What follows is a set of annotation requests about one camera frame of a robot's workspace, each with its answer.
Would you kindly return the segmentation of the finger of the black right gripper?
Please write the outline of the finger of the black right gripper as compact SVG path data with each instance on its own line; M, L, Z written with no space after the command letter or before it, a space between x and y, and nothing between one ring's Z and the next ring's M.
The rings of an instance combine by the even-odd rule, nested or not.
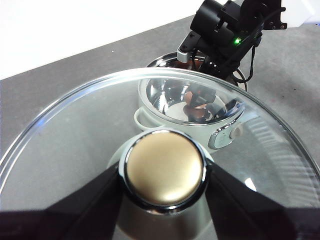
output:
M197 85L193 88L193 93L197 100L215 100L216 99L216 90L203 86Z
M191 108L204 108L207 104L208 101L205 98L195 94L192 95L189 101L189 106Z

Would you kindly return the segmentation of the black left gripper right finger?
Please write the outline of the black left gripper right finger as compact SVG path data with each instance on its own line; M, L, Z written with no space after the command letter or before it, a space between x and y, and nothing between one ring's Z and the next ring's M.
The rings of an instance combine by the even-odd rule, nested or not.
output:
M320 210L285 207L251 190L211 160L206 201L220 240L318 240Z

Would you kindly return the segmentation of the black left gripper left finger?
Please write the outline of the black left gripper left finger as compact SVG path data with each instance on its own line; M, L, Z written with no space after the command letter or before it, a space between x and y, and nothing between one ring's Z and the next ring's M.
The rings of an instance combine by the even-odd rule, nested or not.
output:
M119 165L43 210L2 211L2 240L110 240L123 199Z

